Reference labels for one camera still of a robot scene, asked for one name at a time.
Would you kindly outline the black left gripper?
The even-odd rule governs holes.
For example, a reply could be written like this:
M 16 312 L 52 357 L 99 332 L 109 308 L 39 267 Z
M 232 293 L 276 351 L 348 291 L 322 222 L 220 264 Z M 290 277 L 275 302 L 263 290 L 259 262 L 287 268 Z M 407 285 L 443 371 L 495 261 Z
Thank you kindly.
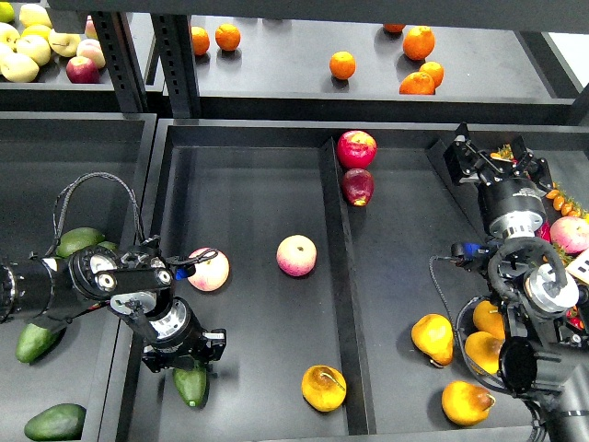
M 226 329 L 204 331 L 182 298 L 174 298 L 169 311 L 160 319 L 150 318 L 149 324 L 156 331 L 156 339 L 145 341 L 142 362 L 153 373 L 174 364 L 188 364 L 190 358 L 197 361 L 198 368 L 208 370 L 225 351 Z

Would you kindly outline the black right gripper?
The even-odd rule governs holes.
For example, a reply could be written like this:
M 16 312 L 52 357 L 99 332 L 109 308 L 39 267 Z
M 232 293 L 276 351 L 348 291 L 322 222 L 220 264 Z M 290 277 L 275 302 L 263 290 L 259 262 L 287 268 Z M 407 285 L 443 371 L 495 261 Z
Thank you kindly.
M 484 231 L 494 238 L 532 238 L 547 220 L 538 189 L 548 192 L 553 179 L 548 161 L 537 157 L 519 135 L 511 143 L 514 160 L 505 167 L 509 180 L 493 183 L 491 158 L 471 141 L 462 122 L 443 158 L 455 185 L 480 184 L 478 202 Z

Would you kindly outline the yellow pear under arm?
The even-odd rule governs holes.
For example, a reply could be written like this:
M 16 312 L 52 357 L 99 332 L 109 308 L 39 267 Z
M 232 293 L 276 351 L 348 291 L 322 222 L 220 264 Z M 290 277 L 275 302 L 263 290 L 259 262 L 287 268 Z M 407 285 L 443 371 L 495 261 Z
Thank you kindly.
M 497 374 L 502 344 L 503 340 L 486 331 L 477 331 L 468 336 L 465 351 L 477 373 Z

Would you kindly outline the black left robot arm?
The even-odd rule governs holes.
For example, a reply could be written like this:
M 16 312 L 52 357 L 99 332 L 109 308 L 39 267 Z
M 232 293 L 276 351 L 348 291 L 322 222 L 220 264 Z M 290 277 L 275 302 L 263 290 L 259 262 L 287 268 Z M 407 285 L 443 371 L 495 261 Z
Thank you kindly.
M 132 189 L 127 193 L 138 244 L 123 251 L 91 245 L 67 258 L 56 256 L 69 200 L 82 183 L 94 178 L 120 181 L 108 172 L 78 177 L 56 198 L 53 239 L 45 254 L 2 262 L 1 320 L 24 320 L 58 332 L 74 319 L 106 307 L 141 337 L 142 360 L 154 373 L 191 370 L 219 360 L 226 331 L 205 330 L 189 303 L 174 294 L 178 280 L 192 276 L 196 265 L 216 258 L 219 251 L 206 249 L 192 258 L 162 257 L 159 237 L 144 235 Z

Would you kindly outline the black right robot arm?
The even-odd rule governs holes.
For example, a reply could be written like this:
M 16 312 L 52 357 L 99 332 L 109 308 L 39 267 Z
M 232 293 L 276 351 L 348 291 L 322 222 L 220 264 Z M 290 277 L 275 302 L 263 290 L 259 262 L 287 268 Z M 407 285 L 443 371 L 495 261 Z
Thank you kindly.
M 534 441 L 584 441 L 588 437 L 588 331 L 572 325 L 570 311 L 588 315 L 588 285 L 570 274 L 555 247 L 540 236 L 552 188 L 547 161 L 521 138 L 501 158 L 477 147 L 465 123 L 450 143 L 428 157 L 483 240 L 458 242 L 450 261 L 481 275 L 486 299 L 499 310 L 505 340 L 498 368 L 471 356 L 469 371 L 490 390 L 524 402 L 533 417 Z

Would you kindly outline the yellow pear behind arm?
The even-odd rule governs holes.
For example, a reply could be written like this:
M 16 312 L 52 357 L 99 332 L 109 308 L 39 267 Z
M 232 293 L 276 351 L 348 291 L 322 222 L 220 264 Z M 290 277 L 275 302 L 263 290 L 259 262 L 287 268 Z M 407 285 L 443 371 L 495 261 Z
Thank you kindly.
M 490 301 L 482 300 L 478 303 L 474 308 L 472 320 L 480 332 L 487 332 L 499 340 L 505 339 L 502 314 Z

